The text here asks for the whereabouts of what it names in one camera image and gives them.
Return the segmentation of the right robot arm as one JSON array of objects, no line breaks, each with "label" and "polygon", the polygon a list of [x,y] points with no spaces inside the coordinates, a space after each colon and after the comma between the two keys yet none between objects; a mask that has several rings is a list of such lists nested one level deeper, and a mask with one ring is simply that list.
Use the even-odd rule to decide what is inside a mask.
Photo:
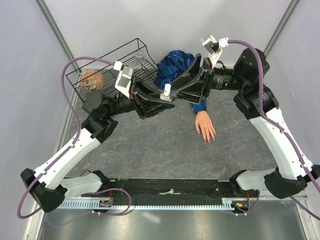
[{"label": "right robot arm", "polygon": [[248,190],[264,190],[278,199],[292,197],[320,176],[298,147],[288,130],[279,102],[264,84],[270,66],[265,54],[246,48],[233,69],[216,68],[214,58],[197,54],[192,65],[171,83],[171,98],[199,103],[211,90],[233,90],[236,107],[258,130],[271,151],[276,167],[269,170],[241,170],[230,178],[229,191],[235,197]]}]

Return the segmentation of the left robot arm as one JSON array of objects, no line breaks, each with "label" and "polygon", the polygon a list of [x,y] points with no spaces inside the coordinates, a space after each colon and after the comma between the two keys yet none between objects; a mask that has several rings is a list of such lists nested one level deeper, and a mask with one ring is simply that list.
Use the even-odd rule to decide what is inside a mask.
[{"label": "left robot arm", "polygon": [[32,170],[20,174],[30,194],[45,213],[58,208],[66,199],[83,194],[106,196],[110,191],[109,179],[100,171],[67,178],[67,173],[89,152],[111,136],[118,122],[112,116],[137,111],[143,118],[153,117],[175,105],[172,103],[171,84],[162,91],[148,88],[140,80],[126,88],[127,94],[112,97],[98,89],[85,95],[82,108],[88,113],[78,124],[76,134],[54,156]]}]

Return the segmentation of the white nail polish cap brush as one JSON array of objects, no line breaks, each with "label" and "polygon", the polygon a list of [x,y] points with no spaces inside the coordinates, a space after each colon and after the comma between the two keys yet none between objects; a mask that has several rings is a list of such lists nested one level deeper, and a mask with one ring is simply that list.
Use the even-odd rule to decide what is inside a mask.
[{"label": "white nail polish cap brush", "polygon": [[171,92],[171,84],[166,83],[164,85],[163,94],[168,97],[170,95],[170,92]]}]

